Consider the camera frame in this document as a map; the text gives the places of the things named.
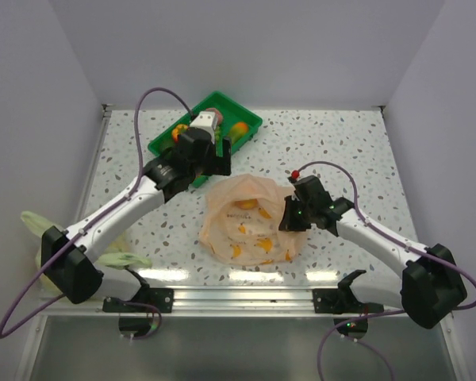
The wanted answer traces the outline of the red fruit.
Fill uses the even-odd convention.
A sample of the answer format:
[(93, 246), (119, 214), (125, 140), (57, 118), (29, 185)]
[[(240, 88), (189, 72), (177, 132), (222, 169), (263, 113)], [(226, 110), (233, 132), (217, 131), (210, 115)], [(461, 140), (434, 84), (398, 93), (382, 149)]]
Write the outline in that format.
[(188, 125), (185, 125), (185, 124), (176, 125), (171, 131), (172, 140), (175, 143), (178, 143), (179, 142), (179, 136), (181, 134), (183, 134), (187, 129), (188, 129)]

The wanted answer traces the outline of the green orange mango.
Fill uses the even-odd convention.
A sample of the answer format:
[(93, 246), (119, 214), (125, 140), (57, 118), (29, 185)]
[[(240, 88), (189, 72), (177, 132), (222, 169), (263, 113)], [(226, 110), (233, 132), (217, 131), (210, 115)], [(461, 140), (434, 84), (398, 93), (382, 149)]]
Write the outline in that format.
[(228, 132), (228, 137), (232, 144), (236, 144), (240, 139), (248, 133), (248, 124), (244, 121), (238, 121)]

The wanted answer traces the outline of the pink green peach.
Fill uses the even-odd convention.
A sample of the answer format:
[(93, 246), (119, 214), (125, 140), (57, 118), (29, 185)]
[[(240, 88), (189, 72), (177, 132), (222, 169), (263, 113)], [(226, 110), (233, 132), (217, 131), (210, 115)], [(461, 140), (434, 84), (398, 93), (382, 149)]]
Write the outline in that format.
[(215, 115), (217, 117), (217, 124), (218, 125), (220, 125), (222, 123), (222, 121), (224, 120), (224, 117), (223, 117), (222, 113), (216, 108), (210, 107), (210, 108), (207, 108), (205, 111), (215, 113)]

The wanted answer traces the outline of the yellow orange peach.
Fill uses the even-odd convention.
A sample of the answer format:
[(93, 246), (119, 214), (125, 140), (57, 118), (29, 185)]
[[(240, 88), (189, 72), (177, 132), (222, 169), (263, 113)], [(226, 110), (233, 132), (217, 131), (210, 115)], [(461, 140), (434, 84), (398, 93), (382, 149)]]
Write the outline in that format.
[(256, 208), (258, 202), (256, 199), (248, 199), (248, 200), (239, 200), (235, 202), (235, 206), (240, 208), (241, 210), (252, 210)]

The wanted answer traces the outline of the orange translucent plastic bag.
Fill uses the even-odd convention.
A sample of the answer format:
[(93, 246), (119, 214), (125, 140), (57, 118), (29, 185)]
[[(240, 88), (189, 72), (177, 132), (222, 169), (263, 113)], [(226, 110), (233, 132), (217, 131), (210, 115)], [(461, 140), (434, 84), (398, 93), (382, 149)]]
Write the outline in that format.
[[(205, 194), (206, 213), (199, 241), (219, 261), (237, 266), (256, 266), (294, 260), (306, 243), (307, 232), (278, 229), (285, 197), (292, 186), (274, 180), (238, 175), (215, 183)], [(239, 200), (256, 199), (252, 210), (235, 206)]]

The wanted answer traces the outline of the green grape bunch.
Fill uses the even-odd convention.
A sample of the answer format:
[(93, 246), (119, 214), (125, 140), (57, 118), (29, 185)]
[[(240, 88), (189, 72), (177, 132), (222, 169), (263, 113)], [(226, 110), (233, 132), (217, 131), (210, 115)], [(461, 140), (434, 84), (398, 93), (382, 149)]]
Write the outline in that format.
[(218, 126), (216, 127), (214, 131), (214, 137), (215, 137), (215, 142), (219, 142), (222, 138), (222, 132), (221, 132), (221, 127)]

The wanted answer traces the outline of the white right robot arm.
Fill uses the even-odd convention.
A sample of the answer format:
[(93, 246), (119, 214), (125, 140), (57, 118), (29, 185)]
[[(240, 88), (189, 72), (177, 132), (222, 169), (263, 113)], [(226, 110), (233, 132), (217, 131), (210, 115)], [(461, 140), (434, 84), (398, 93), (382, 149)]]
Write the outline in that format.
[(364, 270), (345, 275), (330, 291), (315, 290), (318, 313), (345, 314), (385, 307), (404, 310), (419, 326), (431, 329), (467, 297), (451, 251), (441, 244), (427, 247), (393, 231), (375, 228), (354, 202), (333, 199), (314, 175), (301, 177), (293, 171), (289, 181), (294, 192), (285, 198), (279, 229), (304, 232), (312, 227), (356, 244), (383, 262), (399, 278), (394, 287), (363, 280)]

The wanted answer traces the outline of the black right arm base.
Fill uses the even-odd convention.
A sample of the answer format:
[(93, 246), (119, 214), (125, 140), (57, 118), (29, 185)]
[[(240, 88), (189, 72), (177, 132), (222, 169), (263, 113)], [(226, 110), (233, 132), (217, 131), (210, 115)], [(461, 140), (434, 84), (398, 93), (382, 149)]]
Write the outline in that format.
[(313, 289), (314, 312), (316, 314), (382, 313), (383, 305), (374, 302), (360, 302), (351, 291), (353, 281), (365, 273), (365, 270), (355, 270), (340, 280), (336, 288)]

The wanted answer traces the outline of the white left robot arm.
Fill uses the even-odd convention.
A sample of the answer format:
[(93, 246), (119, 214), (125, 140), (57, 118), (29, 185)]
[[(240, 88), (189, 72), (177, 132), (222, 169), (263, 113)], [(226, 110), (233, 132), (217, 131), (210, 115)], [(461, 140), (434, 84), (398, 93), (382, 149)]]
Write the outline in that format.
[(63, 296), (79, 304), (93, 297), (120, 299), (131, 311), (149, 301), (148, 282), (137, 272), (98, 266), (98, 258), (120, 234), (145, 214), (186, 191), (200, 175), (230, 175), (232, 142), (221, 141), (217, 154), (210, 133), (191, 127), (178, 143), (149, 161), (118, 196), (85, 220), (41, 238), (42, 272)]

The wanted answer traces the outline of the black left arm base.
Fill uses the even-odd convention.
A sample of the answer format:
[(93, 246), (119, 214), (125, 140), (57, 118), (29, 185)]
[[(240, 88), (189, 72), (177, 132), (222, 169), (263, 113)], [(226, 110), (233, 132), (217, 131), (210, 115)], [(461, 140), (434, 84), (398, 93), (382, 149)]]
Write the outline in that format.
[(171, 313), (174, 290), (151, 287), (136, 271), (102, 268), (102, 281), (95, 298), (102, 298), (105, 313), (153, 313), (155, 307), (161, 314)]

